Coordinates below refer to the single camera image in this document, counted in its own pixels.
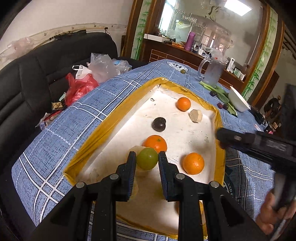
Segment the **black leather sofa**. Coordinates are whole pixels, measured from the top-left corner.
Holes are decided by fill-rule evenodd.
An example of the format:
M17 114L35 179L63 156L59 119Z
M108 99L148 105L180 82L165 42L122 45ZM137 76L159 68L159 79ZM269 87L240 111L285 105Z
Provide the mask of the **black leather sofa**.
M124 59L134 68L145 63L118 57L105 33L64 35L12 61L0 71L0 240L25 240L35 226L22 205L11 168L40 133L35 128L51 102L68 89L65 76L73 65L86 65L91 53Z

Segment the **human hand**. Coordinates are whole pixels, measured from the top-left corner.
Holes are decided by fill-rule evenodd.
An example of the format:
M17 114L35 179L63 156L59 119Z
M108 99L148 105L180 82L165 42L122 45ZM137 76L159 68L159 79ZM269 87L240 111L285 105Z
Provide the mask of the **human hand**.
M257 225L266 234L270 234L274 225L278 220L281 219L291 219L296 212L296 201L293 201L289 210L286 212L287 208L282 207L278 212L273 210L275 205L275 195L270 191L265 198L264 203L261 206L260 213L256 218Z

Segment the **plaid tablecloth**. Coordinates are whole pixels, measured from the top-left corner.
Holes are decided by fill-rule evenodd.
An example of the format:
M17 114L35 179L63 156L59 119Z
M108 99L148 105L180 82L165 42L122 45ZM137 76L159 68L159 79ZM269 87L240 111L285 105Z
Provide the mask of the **plaid tablecloth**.
M211 104L211 97L196 80L197 71L171 60L160 60L134 69L103 83L68 107L19 157L12 168L18 195L35 225L52 210L71 189L63 169L92 131L133 91L148 80L165 77L196 93ZM255 132L256 121L248 112L238 118L220 110L225 128ZM266 193L272 188L269 166L236 150L226 152L224 184L248 214L255 218ZM140 231L118 222L119 240L167 240L167 237Z

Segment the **purple thermos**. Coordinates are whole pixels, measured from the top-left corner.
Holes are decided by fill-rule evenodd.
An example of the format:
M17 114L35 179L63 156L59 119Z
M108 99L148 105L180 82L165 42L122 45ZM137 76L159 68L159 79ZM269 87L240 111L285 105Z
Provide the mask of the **purple thermos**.
M194 37L195 37L195 32L190 32L184 47L185 50L191 51L191 48L194 42Z

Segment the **dark plum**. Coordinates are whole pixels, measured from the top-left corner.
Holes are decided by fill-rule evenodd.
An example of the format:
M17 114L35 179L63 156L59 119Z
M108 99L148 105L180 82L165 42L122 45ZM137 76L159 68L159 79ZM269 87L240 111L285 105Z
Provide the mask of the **dark plum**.
M223 109L228 110L228 108L229 108L229 105L228 105L227 103L225 103L225 104L223 105Z
M223 104L221 102L217 103L217 106L218 106L219 109L223 108Z
M214 97L217 95L217 93L215 91L210 91L210 95Z
M152 128L156 131L162 132L165 130L166 120L163 117L157 117L152 122Z

